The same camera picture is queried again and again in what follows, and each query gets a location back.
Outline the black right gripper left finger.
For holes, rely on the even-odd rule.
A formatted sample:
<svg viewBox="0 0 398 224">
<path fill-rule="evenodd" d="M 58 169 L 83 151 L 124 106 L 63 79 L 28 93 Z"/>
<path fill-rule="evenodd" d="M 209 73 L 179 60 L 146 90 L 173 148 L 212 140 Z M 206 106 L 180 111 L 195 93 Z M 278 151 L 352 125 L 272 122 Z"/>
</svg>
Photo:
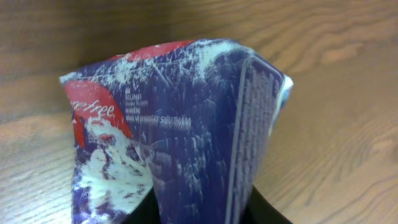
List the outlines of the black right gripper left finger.
<svg viewBox="0 0 398 224">
<path fill-rule="evenodd" d="M 143 201 L 121 224 L 161 224 L 159 206 L 154 189 L 149 191 Z"/>
</svg>

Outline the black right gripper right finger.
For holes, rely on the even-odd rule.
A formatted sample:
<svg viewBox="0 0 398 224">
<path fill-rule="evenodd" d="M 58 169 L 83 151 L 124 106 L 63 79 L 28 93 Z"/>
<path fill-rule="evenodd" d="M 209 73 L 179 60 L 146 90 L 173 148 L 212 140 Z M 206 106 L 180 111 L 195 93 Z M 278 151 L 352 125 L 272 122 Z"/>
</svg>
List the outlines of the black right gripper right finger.
<svg viewBox="0 0 398 224">
<path fill-rule="evenodd" d="M 253 187 L 240 224 L 292 224 Z"/>
</svg>

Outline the purple sanitary pad pack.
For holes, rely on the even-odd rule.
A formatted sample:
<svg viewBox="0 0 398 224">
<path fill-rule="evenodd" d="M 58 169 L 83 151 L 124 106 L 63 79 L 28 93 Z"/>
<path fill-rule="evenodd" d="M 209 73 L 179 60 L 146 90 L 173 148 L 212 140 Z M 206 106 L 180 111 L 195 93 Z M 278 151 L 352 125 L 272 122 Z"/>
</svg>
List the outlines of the purple sanitary pad pack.
<svg viewBox="0 0 398 224">
<path fill-rule="evenodd" d="M 122 223 L 154 189 L 161 223 L 239 224 L 294 85 L 229 39 L 145 47 L 60 83 L 75 136 L 73 223 Z"/>
</svg>

